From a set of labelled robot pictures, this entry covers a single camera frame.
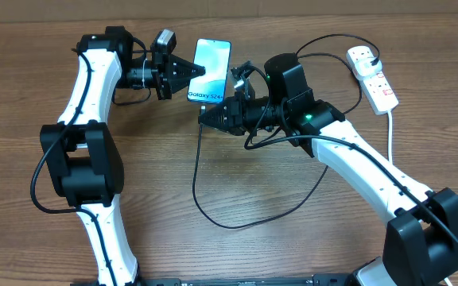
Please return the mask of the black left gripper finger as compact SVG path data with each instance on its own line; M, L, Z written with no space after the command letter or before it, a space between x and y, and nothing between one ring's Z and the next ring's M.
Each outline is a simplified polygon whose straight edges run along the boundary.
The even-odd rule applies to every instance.
M206 73L204 66L188 62L175 55L169 56L169 67L172 75L177 78L196 78Z
M169 87L172 94L177 93L190 84L190 80L196 78L196 75L172 75L169 78Z

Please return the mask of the dark blue Samsung smartphone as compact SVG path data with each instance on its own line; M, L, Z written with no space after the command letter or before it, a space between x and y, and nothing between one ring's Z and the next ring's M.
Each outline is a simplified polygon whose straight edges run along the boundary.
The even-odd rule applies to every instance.
M218 104L224 100L231 42L200 38L196 42L193 63L204 67L205 73L190 81L187 100Z

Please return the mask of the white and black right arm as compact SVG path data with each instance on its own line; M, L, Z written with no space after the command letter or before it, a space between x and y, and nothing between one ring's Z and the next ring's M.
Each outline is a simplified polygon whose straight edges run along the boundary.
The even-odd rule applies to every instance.
M279 128L284 140L344 178L386 227L382 255L348 274L347 285L436 285L458 271L458 195L433 191L396 168L367 144L344 113L316 99L299 56L283 53L266 62L269 94L254 97L254 67L233 70L233 96L199 116L202 126L245 136L256 149L259 129Z

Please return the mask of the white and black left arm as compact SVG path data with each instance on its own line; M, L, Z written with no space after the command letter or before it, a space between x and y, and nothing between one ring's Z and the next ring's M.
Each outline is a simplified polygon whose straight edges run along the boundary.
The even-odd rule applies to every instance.
M87 231L98 266L96 285L142 284L122 222L124 166L107 122L118 89L156 91L166 100L204 75L200 65L173 55L176 45L168 29L150 47L122 26L83 35L73 50L79 71L68 105L55 124L41 128L44 154L31 179L31 200L40 211L58 212L37 199L37 179L46 167L55 192L67 201L63 212L77 214Z

